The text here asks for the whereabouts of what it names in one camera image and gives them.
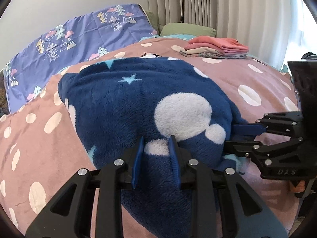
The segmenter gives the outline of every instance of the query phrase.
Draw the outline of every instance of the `pink folded shirt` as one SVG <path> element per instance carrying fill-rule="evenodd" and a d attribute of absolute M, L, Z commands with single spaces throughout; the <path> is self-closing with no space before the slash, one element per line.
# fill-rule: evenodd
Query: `pink folded shirt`
<path fill-rule="evenodd" d="M 236 39 L 234 38 L 217 38 L 217 37 L 209 37 L 209 36 L 199 36 L 195 37 L 188 41 L 189 44 L 194 43 L 209 43 L 212 45 L 215 45 L 223 50 L 228 51 L 237 51 L 237 52 L 248 52 L 249 48 L 248 46 L 245 46 L 243 44 L 240 44 Z"/>
<path fill-rule="evenodd" d="M 217 51 L 219 51 L 220 53 L 222 53 L 223 55 L 232 55 L 232 54 L 245 54 L 247 51 L 243 51 L 243 50 L 239 50 L 239 49 L 221 49 L 220 47 L 217 47 L 213 44 L 209 44 L 209 43 L 193 43 L 193 44 L 190 44 L 188 46 L 185 46 L 184 49 L 185 50 L 189 50 L 189 49 L 196 49 L 196 48 L 200 48 L 200 47 L 209 47 L 209 48 L 213 48 Z"/>

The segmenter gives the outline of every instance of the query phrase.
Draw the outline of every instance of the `purple bedsheet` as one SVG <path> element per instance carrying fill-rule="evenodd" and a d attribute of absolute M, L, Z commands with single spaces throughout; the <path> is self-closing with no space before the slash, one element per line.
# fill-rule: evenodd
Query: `purple bedsheet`
<path fill-rule="evenodd" d="M 18 53 L 4 68 L 9 110 L 38 96 L 50 77 L 157 34 L 137 4 L 115 5 L 68 20 Z"/>

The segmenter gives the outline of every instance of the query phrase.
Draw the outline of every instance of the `folded clothes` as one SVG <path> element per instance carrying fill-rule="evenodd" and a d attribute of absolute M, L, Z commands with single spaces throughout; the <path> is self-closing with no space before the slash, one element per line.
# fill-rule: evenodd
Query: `folded clothes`
<path fill-rule="evenodd" d="M 217 38 L 217 37 L 210 37 L 210 36 L 199 36 L 195 37 L 188 41 L 189 44 L 193 43 L 209 43 L 213 44 L 223 50 L 229 50 L 229 51 L 244 51 L 248 52 L 249 48 L 248 46 L 245 46 L 243 44 L 240 44 L 237 39 L 234 38 Z"/>
<path fill-rule="evenodd" d="M 188 55 L 192 55 L 192 54 L 199 54 L 199 53 L 204 53 L 204 52 L 208 52 L 208 53 L 212 53 L 212 54 L 218 54 L 218 55 L 224 55 L 221 52 L 219 52 L 216 49 L 210 48 L 210 47 L 198 47 L 198 48 L 194 48 L 194 49 L 189 49 L 189 50 L 185 50 L 184 48 L 181 49 L 182 52 L 188 54 Z M 246 55 L 247 53 L 243 52 L 243 53 L 232 53 L 232 55 Z"/>
<path fill-rule="evenodd" d="M 220 53 L 222 53 L 223 55 L 230 55 L 230 54 L 236 54 L 236 53 L 246 53 L 247 51 L 242 51 L 242 50 L 239 50 L 239 49 L 222 49 L 220 47 L 217 47 L 216 45 L 214 44 L 210 44 L 210 43 L 193 43 L 193 44 L 190 44 L 188 46 L 185 46 L 184 49 L 185 50 L 191 50 L 191 49 L 196 49 L 196 48 L 201 48 L 201 47 L 209 47 L 209 48 L 212 48 L 212 49 L 215 49 L 217 51 L 219 51 Z"/>
<path fill-rule="evenodd" d="M 198 54 L 191 54 L 188 55 L 185 52 L 180 51 L 180 54 L 186 57 L 207 57 L 207 58 L 214 58 L 214 59 L 246 59 L 247 55 L 218 55 L 208 52 L 198 53 Z"/>

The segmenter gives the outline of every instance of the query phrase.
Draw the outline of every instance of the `green pillow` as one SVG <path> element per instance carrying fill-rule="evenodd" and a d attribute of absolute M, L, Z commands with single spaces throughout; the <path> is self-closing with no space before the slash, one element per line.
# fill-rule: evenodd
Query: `green pillow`
<path fill-rule="evenodd" d="M 154 13 L 152 11 L 145 11 L 147 17 L 149 18 L 149 21 L 152 25 L 152 27 L 156 30 L 156 32 L 159 34 L 159 23 L 158 20 L 156 19 L 156 16 L 154 15 Z"/>
<path fill-rule="evenodd" d="M 210 36 L 216 35 L 216 30 L 209 27 L 204 27 L 189 23 L 169 23 L 165 25 L 161 31 L 160 36 L 169 36 L 176 34 L 188 34 L 194 36 Z"/>

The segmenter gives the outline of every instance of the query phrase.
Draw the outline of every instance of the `blue fleece blanket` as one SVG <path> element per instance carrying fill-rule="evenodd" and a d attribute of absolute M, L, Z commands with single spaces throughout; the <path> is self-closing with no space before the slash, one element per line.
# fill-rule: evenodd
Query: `blue fleece blanket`
<path fill-rule="evenodd" d="M 232 123 L 244 123 L 222 89 L 176 58 L 124 58 L 67 73 L 58 92 L 96 168 L 145 139 L 138 187 L 122 192 L 128 212 L 158 238 L 187 238 L 191 192 L 173 181 L 167 139 L 209 167 L 235 168 L 223 158 Z"/>

